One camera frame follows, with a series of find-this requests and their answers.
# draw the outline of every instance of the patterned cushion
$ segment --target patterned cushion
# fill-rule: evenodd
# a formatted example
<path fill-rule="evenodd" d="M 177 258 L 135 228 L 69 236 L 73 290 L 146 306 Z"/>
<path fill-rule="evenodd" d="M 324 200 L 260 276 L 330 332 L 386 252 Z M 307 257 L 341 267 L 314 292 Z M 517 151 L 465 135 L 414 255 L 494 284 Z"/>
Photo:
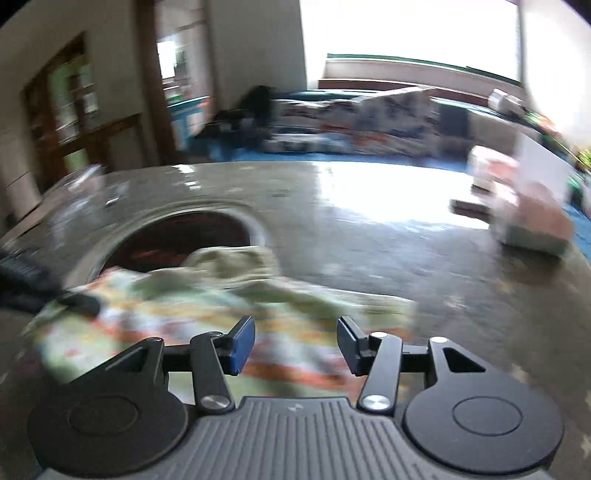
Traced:
<path fill-rule="evenodd" d="M 266 151 L 432 155 L 439 117 L 428 87 L 409 87 L 355 99 L 275 100 L 276 127 L 313 128 L 325 135 L 276 132 Z M 331 137 L 339 132 L 340 137 Z"/>

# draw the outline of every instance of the sofa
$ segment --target sofa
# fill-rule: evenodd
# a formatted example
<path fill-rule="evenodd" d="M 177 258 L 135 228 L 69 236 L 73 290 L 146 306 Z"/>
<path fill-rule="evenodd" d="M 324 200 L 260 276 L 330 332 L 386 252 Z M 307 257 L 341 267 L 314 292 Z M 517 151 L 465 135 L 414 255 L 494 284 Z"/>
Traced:
<path fill-rule="evenodd" d="M 428 87 L 304 98 L 273 101 L 271 133 L 262 151 L 465 158 L 476 145 L 511 155 L 518 132 L 541 141 L 534 128 L 489 109 L 432 98 Z"/>
<path fill-rule="evenodd" d="M 232 127 L 212 138 L 194 138 L 190 154 L 213 161 L 449 160 L 465 166 L 476 145 L 513 155 L 518 132 L 543 136 L 525 122 L 481 106 L 434 98 L 429 87 L 386 92 L 308 90 L 271 101 L 265 128 Z"/>

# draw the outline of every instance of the green fabric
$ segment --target green fabric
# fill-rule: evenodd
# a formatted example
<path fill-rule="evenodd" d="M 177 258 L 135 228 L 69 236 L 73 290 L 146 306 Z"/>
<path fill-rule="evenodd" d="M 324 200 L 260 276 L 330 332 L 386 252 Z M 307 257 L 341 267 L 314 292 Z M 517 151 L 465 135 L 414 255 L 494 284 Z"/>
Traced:
<path fill-rule="evenodd" d="M 111 269 L 82 290 L 100 299 L 97 318 L 52 304 L 28 329 L 60 381 L 73 380 L 142 338 L 188 343 L 200 333 L 227 332 L 249 314 L 256 318 L 256 344 L 242 375 L 228 379 L 237 401 L 245 394 L 356 398 L 363 380 L 348 372 L 336 346 L 336 319 L 348 315 L 362 329 L 408 339 L 414 308 L 410 300 L 282 277 L 263 247 L 206 248 L 180 268 L 148 274 Z M 193 402 L 190 374 L 171 375 L 169 387 Z"/>

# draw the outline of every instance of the stone surface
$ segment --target stone surface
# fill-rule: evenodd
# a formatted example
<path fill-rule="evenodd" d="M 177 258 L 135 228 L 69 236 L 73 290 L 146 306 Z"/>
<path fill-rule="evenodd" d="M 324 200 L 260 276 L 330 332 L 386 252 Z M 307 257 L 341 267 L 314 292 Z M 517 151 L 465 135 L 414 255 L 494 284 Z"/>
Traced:
<path fill-rule="evenodd" d="M 39 247 L 38 260 L 65 275 L 114 225 L 147 209 L 187 199 L 244 205 L 266 227 L 285 275 L 416 300 L 416 342 L 448 337 L 544 390 L 566 425 L 551 473 L 559 480 L 589 478 L 591 269 L 576 250 L 557 261 L 502 248 L 487 223 L 450 213 L 449 200 L 471 183 L 467 175 L 260 162 L 149 168 L 118 172 L 110 181 L 129 181 L 129 197 L 95 223 L 76 222 L 65 247 L 52 248 L 45 224 L 19 246 Z M 52 386 L 18 338 L 26 319 L 0 317 L 0 380 L 7 375 L 0 384 L 0 478 L 38 471 L 24 437 L 26 413 Z M 29 376 L 18 367 L 23 358 Z"/>

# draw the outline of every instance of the blue rug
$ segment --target blue rug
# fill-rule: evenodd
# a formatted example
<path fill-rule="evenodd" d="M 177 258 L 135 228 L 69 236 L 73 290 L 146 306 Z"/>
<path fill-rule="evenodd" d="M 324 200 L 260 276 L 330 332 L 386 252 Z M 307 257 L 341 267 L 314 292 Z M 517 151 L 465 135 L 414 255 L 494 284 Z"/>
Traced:
<path fill-rule="evenodd" d="M 291 153 L 274 154 L 243 150 L 234 156 L 233 161 L 356 161 L 366 163 L 389 163 L 394 165 L 409 165 L 425 168 L 439 168 L 465 172 L 466 160 L 454 157 L 410 158 L 403 155 L 339 155 L 326 153 Z M 574 244 L 579 247 L 583 255 L 591 261 L 591 220 L 573 206 L 567 206 L 564 211 L 574 223 Z"/>

